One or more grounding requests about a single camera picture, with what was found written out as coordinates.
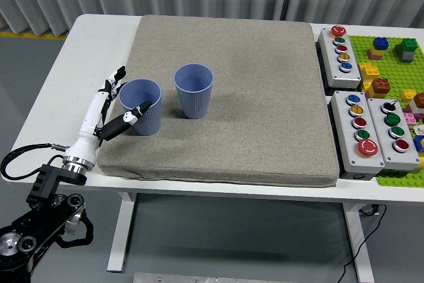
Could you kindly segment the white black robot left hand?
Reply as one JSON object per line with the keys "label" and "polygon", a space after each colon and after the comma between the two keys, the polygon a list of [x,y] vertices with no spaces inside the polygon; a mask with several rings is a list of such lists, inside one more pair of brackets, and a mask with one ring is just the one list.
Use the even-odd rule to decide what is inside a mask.
{"label": "white black robot left hand", "polygon": [[145,101],[126,111],[108,123],[105,118],[111,102],[118,96],[122,86],[118,82],[126,75],[125,67],[112,73],[96,94],[81,124],[77,141],[65,151],[63,166],[66,170],[92,170],[96,163],[96,150],[101,141],[109,141],[136,124],[152,106]]}

